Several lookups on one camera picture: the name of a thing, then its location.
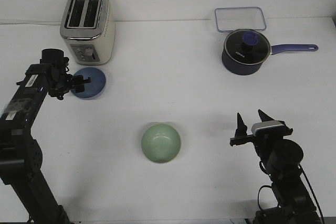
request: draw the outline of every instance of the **green bowl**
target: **green bowl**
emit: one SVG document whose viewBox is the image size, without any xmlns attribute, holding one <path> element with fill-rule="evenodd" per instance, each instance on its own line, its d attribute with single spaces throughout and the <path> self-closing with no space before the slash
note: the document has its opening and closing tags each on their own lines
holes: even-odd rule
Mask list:
<svg viewBox="0 0 336 224">
<path fill-rule="evenodd" d="M 142 151 L 155 163 L 166 163 L 180 151 L 181 138 L 168 124 L 158 123 L 149 127 L 142 136 Z"/>
</svg>

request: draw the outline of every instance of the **lid knob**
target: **lid knob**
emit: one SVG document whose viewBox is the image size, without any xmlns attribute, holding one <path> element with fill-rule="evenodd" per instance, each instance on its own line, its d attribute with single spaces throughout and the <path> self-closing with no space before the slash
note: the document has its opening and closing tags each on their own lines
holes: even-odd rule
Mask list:
<svg viewBox="0 0 336 224">
<path fill-rule="evenodd" d="M 259 43 L 259 36 L 254 31 L 247 31 L 243 33 L 241 38 L 243 39 L 243 42 L 249 46 L 255 46 Z"/>
</svg>

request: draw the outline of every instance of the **toaster knob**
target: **toaster knob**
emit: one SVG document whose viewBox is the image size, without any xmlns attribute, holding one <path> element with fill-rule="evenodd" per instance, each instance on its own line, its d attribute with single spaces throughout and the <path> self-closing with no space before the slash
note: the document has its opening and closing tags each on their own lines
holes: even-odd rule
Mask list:
<svg viewBox="0 0 336 224">
<path fill-rule="evenodd" d="M 93 49 L 92 48 L 86 48 L 85 49 L 85 56 L 92 56 L 93 54 Z"/>
</svg>

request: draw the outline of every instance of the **pot lid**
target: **pot lid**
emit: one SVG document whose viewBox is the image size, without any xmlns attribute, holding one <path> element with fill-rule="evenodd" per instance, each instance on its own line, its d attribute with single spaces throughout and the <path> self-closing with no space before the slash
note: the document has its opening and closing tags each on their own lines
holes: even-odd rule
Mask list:
<svg viewBox="0 0 336 224">
<path fill-rule="evenodd" d="M 262 63 L 271 52 L 267 38 L 251 29 L 231 32 L 226 37 L 224 48 L 233 60 L 246 65 Z"/>
</svg>

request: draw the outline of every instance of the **saucepan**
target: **saucepan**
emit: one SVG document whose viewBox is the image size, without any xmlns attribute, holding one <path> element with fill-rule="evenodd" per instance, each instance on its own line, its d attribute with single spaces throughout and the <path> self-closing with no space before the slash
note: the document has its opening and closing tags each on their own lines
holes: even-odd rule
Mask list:
<svg viewBox="0 0 336 224">
<path fill-rule="evenodd" d="M 285 51 L 317 51 L 314 44 L 282 44 L 271 46 L 268 39 L 253 29 L 238 29 L 226 37 L 222 61 L 232 73 L 246 76 L 258 71 L 269 55 Z"/>
</svg>

